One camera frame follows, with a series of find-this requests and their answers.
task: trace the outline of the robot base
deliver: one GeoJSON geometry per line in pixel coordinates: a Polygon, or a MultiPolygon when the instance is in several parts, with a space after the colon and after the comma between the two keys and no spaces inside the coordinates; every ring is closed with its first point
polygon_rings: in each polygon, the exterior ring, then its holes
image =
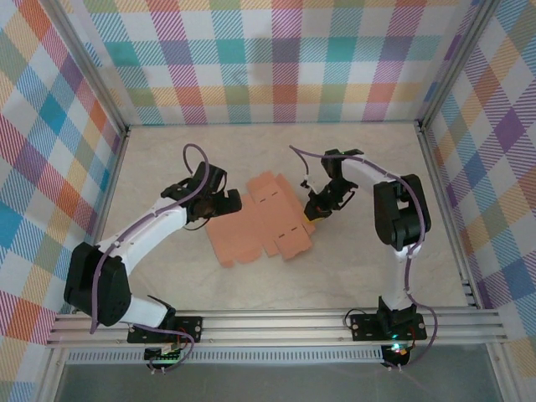
{"type": "Polygon", "coordinates": [[[422,341],[427,338],[425,322],[420,314],[415,314],[410,322],[385,333],[376,314],[353,314],[350,316],[352,340],[357,341],[422,341]]]}
{"type": "MultiPolygon", "coordinates": [[[[201,340],[201,332],[203,330],[202,317],[177,317],[171,316],[165,321],[162,329],[171,331],[181,331],[191,335],[195,342],[201,340]]],[[[126,338],[128,343],[177,343],[177,335],[161,332],[146,331],[136,327],[136,324],[131,328],[126,338]]],[[[186,342],[187,339],[181,337],[181,342],[186,342]]]]}

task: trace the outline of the marble-patterned floor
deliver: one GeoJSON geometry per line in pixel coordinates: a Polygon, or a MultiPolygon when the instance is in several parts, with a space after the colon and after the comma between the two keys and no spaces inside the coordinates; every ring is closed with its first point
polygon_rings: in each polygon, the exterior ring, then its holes
{"type": "MultiPolygon", "coordinates": [[[[411,124],[253,125],[136,127],[126,150],[104,236],[114,234],[152,206],[168,185],[187,177],[182,149],[195,142],[209,161],[229,173],[228,188],[265,170],[283,173],[299,187],[304,167],[293,144],[323,153],[359,148],[398,174],[420,176],[432,229],[413,264],[415,298],[436,307],[465,306],[460,277],[425,162],[411,124]]],[[[190,151],[197,166],[200,157],[190,151]]],[[[318,187],[327,182],[319,160],[310,162],[318,187]]],[[[317,225],[313,247],[284,262],[280,256],[226,269],[219,265],[204,229],[171,234],[130,276],[137,296],[151,294],[180,310],[247,308],[376,307],[389,275],[384,245],[374,230],[373,200],[358,192],[350,204],[317,225]]]]}

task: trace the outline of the plaid wallpaper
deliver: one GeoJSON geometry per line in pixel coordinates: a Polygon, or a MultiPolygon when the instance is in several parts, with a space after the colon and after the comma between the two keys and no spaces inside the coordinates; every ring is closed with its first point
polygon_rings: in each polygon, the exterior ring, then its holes
{"type": "Polygon", "coordinates": [[[0,401],[29,399],[119,135],[37,0],[0,0],[0,401]]]}
{"type": "Polygon", "coordinates": [[[449,46],[449,49],[446,51],[445,57],[441,61],[440,68],[437,70],[437,73],[435,74],[435,78],[433,82],[431,83],[430,87],[428,88],[428,91],[426,92],[425,99],[422,102],[422,105],[420,106],[419,112],[416,117],[417,120],[422,119],[423,115],[426,112],[426,109],[430,106],[430,102],[434,94],[436,93],[437,86],[443,81],[447,71],[451,67],[452,60],[456,54],[456,51],[460,48],[460,45],[463,43],[466,33],[468,29],[471,27],[473,19],[475,18],[477,14],[478,7],[481,3],[483,3],[483,1],[485,0],[471,0],[471,5],[467,9],[466,14],[463,20],[461,21],[461,24],[458,26],[456,35],[454,35],[454,39],[452,40],[449,46]]]}
{"type": "Polygon", "coordinates": [[[145,125],[413,120],[470,2],[62,0],[145,125]]]}
{"type": "Polygon", "coordinates": [[[486,307],[536,394],[536,2],[503,0],[430,140],[486,307]]]}

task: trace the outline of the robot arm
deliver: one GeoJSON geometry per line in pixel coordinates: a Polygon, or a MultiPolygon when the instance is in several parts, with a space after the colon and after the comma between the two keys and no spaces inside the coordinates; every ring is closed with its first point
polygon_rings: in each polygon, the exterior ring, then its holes
{"type": "MultiPolygon", "coordinates": [[[[430,230],[430,215],[420,180],[414,174],[402,177],[417,197],[418,205],[415,205],[398,181],[390,179],[365,162],[348,157],[358,156],[367,161],[359,150],[340,152],[333,149],[324,155],[331,156],[321,159],[331,181],[319,193],[310,189],[305,215],[311,221],[330,216],[334,210],[340,210],[348,203],[357,188],[374,198],[374,226],[379,239],[385,244],[384,252],[389,264],[384,289],[379,298],[377,318],[384,332],[392,333],[408,322],[413,322],[416,317],[416,306],[405,289],[405,266],[410,249],[420,237],[417,208],[422,210],[425,232],[430,230]]],[[[309,188],[307,181],[301,185],[309,188]]],[[[412,250],[411,258],[416,257],[420,248],[421,246],[412,250]]]]}
{"type": "Polygon", "coordinates": [[[213,165],[209,165],[209,179],[198,195],[187,203],[174,205],[198,188],[205,166],[201,162],[191,178],[166,188],[161,193],[161,198],[135,224],[95,246],[87,243],[78,245],[71,256],[64,291],[65,301],[91,315],[91,287],[96,267],[104,251],[115,245],[100,272],[97,291],[98,322],[107,327],[117,322],[169,327],[167,321],[173,319],[175,310],[152,296],[154,301],[132,296],[128,276],[147,253],[174,231],[199,218],[210,219],[241,209],[237,190],[229,190],[227,196],[224,188],[219,190],[222,180],[226,182],[227,172],[213,165]]]}

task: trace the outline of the aluminum rail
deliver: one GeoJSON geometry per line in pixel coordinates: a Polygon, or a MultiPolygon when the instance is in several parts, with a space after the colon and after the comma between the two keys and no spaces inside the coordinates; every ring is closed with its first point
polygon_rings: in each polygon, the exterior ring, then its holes
{"type": "MultiPolygon", "coordinates": [[[[305,347],[343,345],[382,345],[385,341],[354,342],[343,325],[347,310],[269,310],[178,312],[179,316],[204,318],[203,335],[198,343],[204,347],[305,347]]],[[[442,345],[502,343],[507,339],[495,310],[472,307],[437,307],[439,329],[435,343],[442,345]]],[[[429,312],[420,312],[426,330],[433,330],[429,312]]],[[[126,342],[129,327],[116,324],[100,327],[89,334],[90,318],[83,313],[58,315],[49,336],[50,348],[132,347],[126,342]]],[[[162,344],[139,345],[156,347],[162,344]]]]}

